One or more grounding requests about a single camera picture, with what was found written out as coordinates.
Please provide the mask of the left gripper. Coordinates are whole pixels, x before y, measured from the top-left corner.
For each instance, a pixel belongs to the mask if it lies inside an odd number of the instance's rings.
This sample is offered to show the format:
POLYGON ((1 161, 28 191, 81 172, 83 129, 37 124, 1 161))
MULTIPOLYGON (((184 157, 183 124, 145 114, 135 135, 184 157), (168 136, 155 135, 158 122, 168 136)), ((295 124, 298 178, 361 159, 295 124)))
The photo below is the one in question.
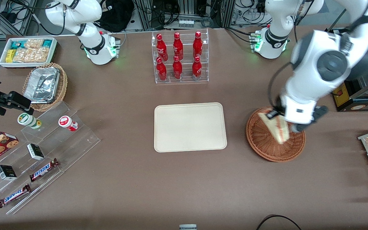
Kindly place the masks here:
POLYGON ((281 94, 282 106, 271 106, 265 116, 267 119, 284 116, 287 122, 292 123, 290 130, 294 133, 301 133, 309 127, 309 123, 313 120, 312 114, 318 100, 319 97, 296 99, 288 94, 281 94))

